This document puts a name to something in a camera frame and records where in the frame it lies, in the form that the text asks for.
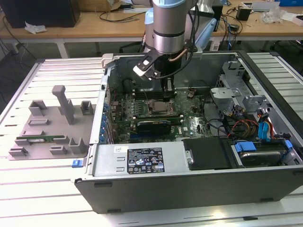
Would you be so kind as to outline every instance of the plastic bag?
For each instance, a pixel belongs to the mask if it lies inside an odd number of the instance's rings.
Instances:
[[[261,20],[264,23],[282,22],[281,17],[285,14],[285,10],[281,10],[280,7],[272,8],[269,12],[263,12],[261,14]]]

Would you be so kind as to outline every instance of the green circuit board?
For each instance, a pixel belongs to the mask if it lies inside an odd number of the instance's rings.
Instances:
[[[150,110],[153,100],[135,100],[130,95],[117,95],[111,107],[113,127],[116,129],[115,143],[167,142],[213,136],[200,113],[202,96],[189,99],[188,92],[177,91],[174,99],[165,104],[161,103],[160,108],[169,111],[157,114]],[[146,120],[170,121],[170,134],[152,138],[138,136],[134,127],[138,122]]]

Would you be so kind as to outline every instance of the cardboard box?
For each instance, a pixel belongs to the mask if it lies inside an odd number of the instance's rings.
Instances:
[[[78,0],[81,11],[110,12],[119,0]]]

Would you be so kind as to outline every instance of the white cable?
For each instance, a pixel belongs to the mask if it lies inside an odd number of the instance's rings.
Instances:
[[[21,65],[22,68],[24,68],[23,65],[22,65],[22,58],[23,58],[24,54],[25,54],[25,48],[23,50],[23,53],[22,53],[22,56],[21,56],[21,59],[20,59],[20,65]]]

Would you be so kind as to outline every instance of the screw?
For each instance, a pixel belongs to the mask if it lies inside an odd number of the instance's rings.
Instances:
[[[191,157],[187,158],[187,163],[189,163],[190,165],[194,163],[193,159]]]

